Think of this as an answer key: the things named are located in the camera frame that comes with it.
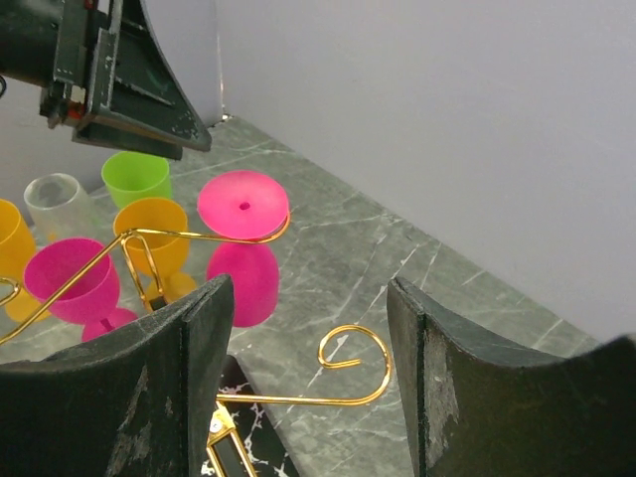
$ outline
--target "white wall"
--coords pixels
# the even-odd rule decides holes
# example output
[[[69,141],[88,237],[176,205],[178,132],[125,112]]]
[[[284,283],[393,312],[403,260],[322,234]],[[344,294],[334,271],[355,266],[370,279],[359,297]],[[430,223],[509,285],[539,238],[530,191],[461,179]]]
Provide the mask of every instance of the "white wall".
[[[223,108],[216,4],[209,0],[146,3],[159,46],[185,95],[204,122],[218,122]],[[106,2],[100,7],[106,9]],[[53,172],[77,177],[87,190],[100,186],[101,165],[112,151],[72,143],[68,127],[49,130],[47,119],[38,114],[40,90],[10,79],[7,83],[0,99],[0,197],[25,212],[22,193],[27,184]]]
[[[595,336],[636,331],[636,2],[219,6],[230,114]]]

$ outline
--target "yellow goblet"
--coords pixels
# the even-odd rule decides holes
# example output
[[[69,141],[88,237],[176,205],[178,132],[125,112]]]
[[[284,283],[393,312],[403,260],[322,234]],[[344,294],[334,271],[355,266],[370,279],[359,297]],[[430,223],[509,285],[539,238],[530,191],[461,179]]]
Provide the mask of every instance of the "yellow goblet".
[[[116,235],[129,229],[187,232],[188,215],[179,204],[170,199],[149,197],[139,199],[121,209],[115,217],[112,228]],[[190,248],[190,241],[187,238],[142,235],[155,259],[168,303],[178,300],[197,288],[192,276],[181,271]],[[134,268],[145,275],[152,276],[141,240],[131,238],[126,248]],[[154,280],[144,291],[148,299],[156,298],[159,294]]]
[[[29,260],[36,253],[36,241],[20,210],[11,202],[0,199],[0,276],[22,283],[22,275]],[[38,309],[40,302],[24,288],[5,305],[5,312],[13,321],[23,322]],[[50,316],[46,312],[38,318]]]

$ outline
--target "pink wine glass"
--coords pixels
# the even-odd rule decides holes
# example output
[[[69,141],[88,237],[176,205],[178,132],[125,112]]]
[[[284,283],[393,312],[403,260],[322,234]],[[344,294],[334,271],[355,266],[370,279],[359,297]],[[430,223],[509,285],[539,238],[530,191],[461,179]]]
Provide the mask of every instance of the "pink wine glass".
[[[215,250],[206,279],[227,273],[235,288],[234,326],[246,328],[265,321],[278,302],[280,271],[266,244],[222,243]]]
[[[201,220],[230,239],[262,239],[289,215],[289,199],[271,177],[231,171],[212,179],[197,201]],[[240,328],[265,321],[276,308],[280,271],[269,245],[224,243],[208,264],[207,279],[227,273],[235,288],[235,321]]]
[[[38,251],[24,271],[24,285],[40,302],[46,301],[69,278],[103,250],[91,238],[66,238]],[[86,342],[130,323],[136,315],[117,308],[119,277],[106,255],[53,305],[51,312],[63,321],[84,325]]]
[[[276,232],[289,214],[289,199],[271,177],[255,171],[231,171],[212,179],[197,200],[199,216],[212,231],[240,240]]]

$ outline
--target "gray marble surface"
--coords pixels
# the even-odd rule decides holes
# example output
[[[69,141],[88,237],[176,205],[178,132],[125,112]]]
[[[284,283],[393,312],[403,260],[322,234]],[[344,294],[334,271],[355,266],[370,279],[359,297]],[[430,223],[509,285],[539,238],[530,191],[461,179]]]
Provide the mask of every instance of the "gray marble surface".
[[[269,395],[359,397],[382,376],[376,346],[355,334],[328,350],[334,360],[361,358],[345,371],[323,372],[318,342],[329,330],[357,323],[390,340],[385,311],[387,282],[397,274],[448,308],[523,345],[560,356],[582,353],[595,341],[520,292],[347,184],[232,118],[213,129],[209,153],[189,152],[172,163],[175,200],[189,213],[191,230],[206,232],[196,199],[212,177],[235,169],[264,172],[287,190],[293,222],[272,244],[281,270],[274,315],[251,329],[236,329],[230,351]],[[93,194],[101,216],[99,237],[111,239],[116,209],[103,191]],[[202,282],[215,246],[193,242],[186,271]],[[143,313],[132,282],[121,270],[122,306]],[[0,317],[0,333],[14,326]],[[0,362],[40,360],[80,341],[80,327],[56,318],[36,323],[0,347]],[[306,476],[409,476],[410,460],[394,380],[384,396],[363,407],[278,405],[270,408],[293,459]]]

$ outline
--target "gold wire rack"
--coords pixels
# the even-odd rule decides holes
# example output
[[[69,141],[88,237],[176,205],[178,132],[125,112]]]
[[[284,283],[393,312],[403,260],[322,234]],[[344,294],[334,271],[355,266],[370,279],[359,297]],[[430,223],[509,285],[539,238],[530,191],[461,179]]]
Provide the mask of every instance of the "gold wire rack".
[[[132,259],[130,258],[130,254],[128,252],[128,242],[131,239],[138,239],[143,248],[146,259],[148,260],[148,265],[151,270],[151,279],[154,281],[158,295],[160,297],[165,298],[165,290],[163,284],[161,282],[161,277],[159,275],[157,264],[152,255],[150,247],[148,246],[148,242],[146,241],[146,236],[164,236],[164,237],[174,237],[180,239],[193,239],[193,240],[207,240],[207,241],[223,241],[223,242],[232,242],[232,243],[243,243],[243,244],[258,244],[258,243],[269,243],[276,239],[279,239],[289,228],[291,224],[291,215],[287,215],[283,225],[273,234],[267,236],[265,238],[259,238],[254,240],[241,240],[235,238],[229,238],[214,234],[199,234],[195,232],[174,232],[174,231],[159,231],[154,229],[130,229],[119,234],[113,241],[111,241],[108,245],[106,245],[93,259],[91,259],[84,267],[82,267],[75,275],[73,275],[69,280],[62,285],[53,295],[49,297],[44,303],[40,305],[40,307],[33,312],[29,318],[16,326],[9,333],[0,337],[0,346],[6,344],[11,341],[18,335],[20,335],[23,331],[25,331],[29,326],[31,326],[43,313],[46,313],[49,307],[58,300],[62,295],[64,295],[72,286],[74,286],[89,270],[91,270],[97,263],[102,260],[107,254],[111,253],[118,245],[121,245],[121,249],[123,252],[123,256],[126,261],[126,266],[132,278],[132,281],[135,285],[139,298],[143,302],[146,307],[149,307],[149,299],[146,296],[146,293],[143,289],[143,285],[139,278],[139,274],[135,269]],[[22,289],[22,284],[6,277],[0,277],[0,283],[8,284],[12,287],[12,290],[9,294],[2,299],[0,299],[0,306],[6,305],[9,301],[13,300],[18,296]],[[217,394],[217,410],[214,412],[212,422],[211,422],[211,430],[208,437],[207,442],[207,452],[210,458],[211,465],[218,477],[226,477],[226,473],[223,470],[223,466],[220,462],[219,456],[215,452],[214,446],[221,439],[226,437],[230,438],[235,446],[236,451],[238,452],[238,456],[242,462],[242,465],[245,469],[245,472],[250,477],[255,477],[256,471],[254,470],[251,462],[249,461],[249,457],[244,448],[244,445],[240,441],[239,434],[237,432],[236,426],[228,412],[227,408],[224,406],[226,402],[243,402],[243,403],[262,403],[262,404],[290,404],[290,405],[326,405],[326,406],[359,406],[368,404],[377,398],[379,398],[389,386],[389,382],[391,381],[391,375],[393,373],[393,364],[391,360],[391,354],[387,344],[373,331],[370,329],[354,324],[341,325],[334,329],[332,329],[329,333],[327,333],[321,340],[318,345],[318,362],[320,366],[326,370],[342,370],[345,368],[351,368],[362,364],[362,360],[353,359],[347,361],[340,362],[331,362],[328,358],[325,358],[325,348],[329,344],[329,342],[336,336],[341,333],[346,332],[358,332],[363,335],[371,338],[380,348],[383,358],[385,360],[385,373],[380,385],[376,388],[375,391],[368,394],[364,397],[283,397],[283,396],[265,396],[265,395],[230,395],[230,394]]]

